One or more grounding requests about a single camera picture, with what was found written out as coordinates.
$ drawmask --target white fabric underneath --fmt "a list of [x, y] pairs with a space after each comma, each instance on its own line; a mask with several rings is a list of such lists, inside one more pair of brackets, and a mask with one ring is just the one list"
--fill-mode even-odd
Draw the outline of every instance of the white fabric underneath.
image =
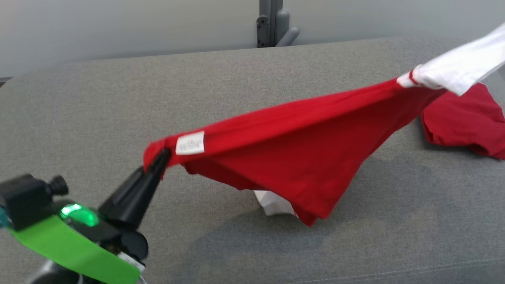
[[296, 216], [291, 203], [277, 194], [270, 191], [253, 192], [267, 216], [275, 214], [293, 214]]

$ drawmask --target care tag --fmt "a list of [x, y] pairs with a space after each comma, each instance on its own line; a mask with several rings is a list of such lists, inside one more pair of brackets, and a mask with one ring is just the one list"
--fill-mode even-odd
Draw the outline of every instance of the care tag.
[[204, 132], [183, 135], [177, 138], [175, 153], [177, 155], [194, 155], [204, 153]]

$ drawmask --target white sleeve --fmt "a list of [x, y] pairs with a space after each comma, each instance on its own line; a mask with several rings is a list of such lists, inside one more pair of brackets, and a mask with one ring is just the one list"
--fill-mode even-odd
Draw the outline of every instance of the white sleeve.
[[505, 23], [474, 40], [417, 66], [397, 79], [403, 87], [446, 88], [461, 96], [505, 63]]

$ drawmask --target gray fabric surface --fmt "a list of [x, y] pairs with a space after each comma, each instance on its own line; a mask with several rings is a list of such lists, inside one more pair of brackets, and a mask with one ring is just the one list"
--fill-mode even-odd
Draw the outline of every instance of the gray fabric surface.
[[[150, 140], [247, 111], [378, 83], [460, 44], [341, 43], [91, 61], [0, 88], [0, 179], [61, 174], [97, 206]], [[505, 106], [505, 83], [485, 83]], [[167, 172], [141, 231], [157, 283], [503, 283], [505, 163], [425, 143], [419, 121], [361, 167], [327, 220], [266, 217], [239, 192]], [[0, 232], [2, 282], [42, 263]]]

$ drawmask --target seam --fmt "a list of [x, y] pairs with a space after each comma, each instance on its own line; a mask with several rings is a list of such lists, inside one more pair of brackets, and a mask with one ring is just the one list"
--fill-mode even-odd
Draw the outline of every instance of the seam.
[[[497, 263], [504, 263], [504, 261], [497, 261], [494, 262], [495, 264]], [[343, 283], [351, 283], [351, 282], [360, 282], [360, 281], [369, 281], [369, 280], [377, 280], [377, 279], [386, 279], [386, 278], [393, 278], [393, 277], [400, 277], [400, 276], [410, 276], [414, 274], [421, 274], [421, 273], [429, 273], [429, 272], [436, 272], [436, 271], [443, 271], [443, 270], [451, 270], [451, 269], [461, 269], [461, 268], [469, 268], [469, 267], [479, 267], [479, 266], [484, 266], [489, 263], [480, 263], [480, 264], [474, 264], [474, 265], [464, 265], [464, 266], [459, 266], [459, 267], [448, 267], [448, 268], [442, 268], [442, 269], [436, 269], [436, 270], [428, 270], [428, 271], [420, 271], [420, 272], [414, 272], [414, 273], [405, 273], [405, 274], [400, 274], [400, 275], [391, 275], [391, 276], [386, 276], [386, 277], [376, 277], [376, 278], [370, 278], [370, 279], [360, 279], [360, 280], [351, 280], [351, 281], [344, 281], [344, 282], [332, 282], [328, 284], [343, 284]]]
[[411, 70], [411, 71], [409, 72], [409, 79], [412, 81], [412, 83], [414, 83], [414, 85], [416, 85], [416, 86], [419, 86], [419, 85], [420, 85], [420, 84], [419, 84], [419, 83], [417, 83], [417, 81], [414, 79], [414, 70]]
[[302, 283], [312, 283], [312, 282], [319, 282], [319, 281], [329, 281], [329, 280], [350, 279], [350, 278], [358, 278], [358, 277], [366, 277], [366, 276], [376, 276], [376, 275], [384, 275], [384, 274], [397, 273], [397, 272], [407, 272], [407, 271], [427, 269], [427, 268], [444, 267], [444, 266], [450, 266], [450, 265], [470, 264], [470, 263], [478, 263], [478, 262], [490, 262], [490, 261], [497, 261], [497, 260], [504, 260], [504, 259], [505, 259], [505, 257], [487, 258], [487, 259], [470, 260], [470, 261], [464, 261], [464, 262], [453, 262], [453, 263], [447, 263], [447, 264], [422, 266], [422, 267], [409, 268], [409, 269], [403, 269], [403, 270], [394, 270], [394, 271], [388, 271], [388, 272], [378, 272], [378, 273], [371, 273], [371, 274], [363, 274], [363, 275], [356, 275], [356, 276], [344, 276], [344, 277], [336, 277], [336, 278], [326, 278], [326, 279], [307, 280], [307, 281], [300, 281], [300, 282], [290, 282], [289, 284], [302, 284]]

